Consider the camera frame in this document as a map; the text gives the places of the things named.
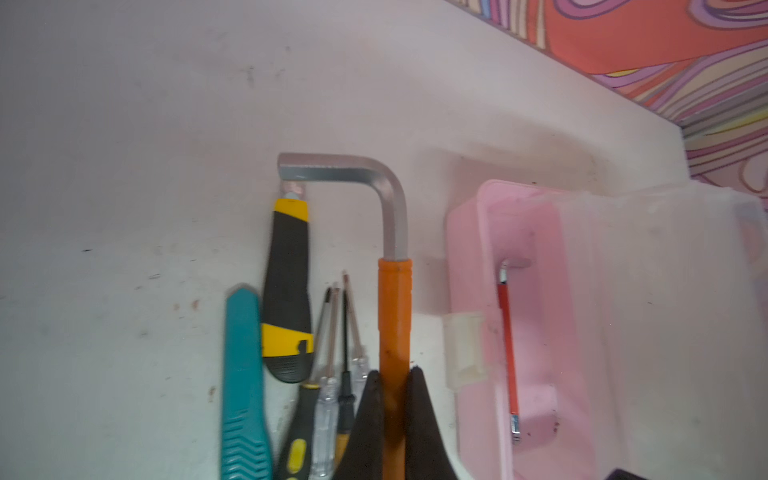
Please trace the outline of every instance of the dirt stain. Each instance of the dirt stain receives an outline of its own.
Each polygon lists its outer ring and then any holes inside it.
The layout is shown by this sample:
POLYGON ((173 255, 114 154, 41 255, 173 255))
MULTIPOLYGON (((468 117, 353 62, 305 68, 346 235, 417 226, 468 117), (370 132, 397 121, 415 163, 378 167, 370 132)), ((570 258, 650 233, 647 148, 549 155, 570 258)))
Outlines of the dirt stain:
POLYGON ((246 80, 248 81, 248 86, 251 88, 256 88, 256 80, 253 78, 253 70, 255 69, 256 67, 251 65, 245 70, 246 80))

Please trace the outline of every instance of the red handle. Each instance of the red handle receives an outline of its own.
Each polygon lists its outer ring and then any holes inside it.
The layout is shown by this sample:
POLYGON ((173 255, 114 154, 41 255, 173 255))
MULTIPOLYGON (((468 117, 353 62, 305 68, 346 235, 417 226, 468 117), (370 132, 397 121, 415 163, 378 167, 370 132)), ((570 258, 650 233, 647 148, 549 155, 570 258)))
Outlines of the red handle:
POLYGON ((509 414, 519 415, 518 380, 515 375, 515 347, 512 343, 512 318, 509 312, 509 288, 506 283, 498 285, 498 304, 502 308, 504 322, 504 346, 507 351, 507 386, 509 387, 509 414))

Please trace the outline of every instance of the orange swirl pattern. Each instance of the orange swirl pattern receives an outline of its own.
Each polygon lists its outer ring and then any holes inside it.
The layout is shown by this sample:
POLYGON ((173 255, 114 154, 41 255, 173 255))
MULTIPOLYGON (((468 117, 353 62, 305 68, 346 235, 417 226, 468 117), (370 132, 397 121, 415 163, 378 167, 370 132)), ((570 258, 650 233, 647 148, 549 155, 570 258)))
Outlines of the orange swirl pattern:
POLYGON ((768 0, 453 2, 670 121, 724 112, 686 139, 691 175, 768 210, 768 0))

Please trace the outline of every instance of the yellow and black utility knife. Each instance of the yellow and black utility knife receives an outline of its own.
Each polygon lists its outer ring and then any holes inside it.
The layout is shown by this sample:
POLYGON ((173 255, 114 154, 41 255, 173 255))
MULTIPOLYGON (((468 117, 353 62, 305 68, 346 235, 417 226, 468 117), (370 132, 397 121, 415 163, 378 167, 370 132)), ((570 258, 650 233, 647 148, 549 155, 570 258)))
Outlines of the yellow and black utility knife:
POLYGON ((314 357, 310 296, 306 291, 309 213, 303 194, 302 185, 283 182, 283 198, 275 203, 264 281, 262 357, 272 375, 286 383, 306 380, 314 357))

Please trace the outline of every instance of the teal tool handle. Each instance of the teal tool handle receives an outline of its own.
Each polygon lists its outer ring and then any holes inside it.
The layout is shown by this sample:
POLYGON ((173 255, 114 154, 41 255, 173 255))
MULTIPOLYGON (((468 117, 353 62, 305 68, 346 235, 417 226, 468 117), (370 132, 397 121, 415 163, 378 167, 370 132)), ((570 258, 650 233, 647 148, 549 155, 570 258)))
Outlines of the teal tool handle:
POLYGON ((259 299, 247 288, 227 299, 222 399, 222 480, 272 478, 264 422, 259 299))

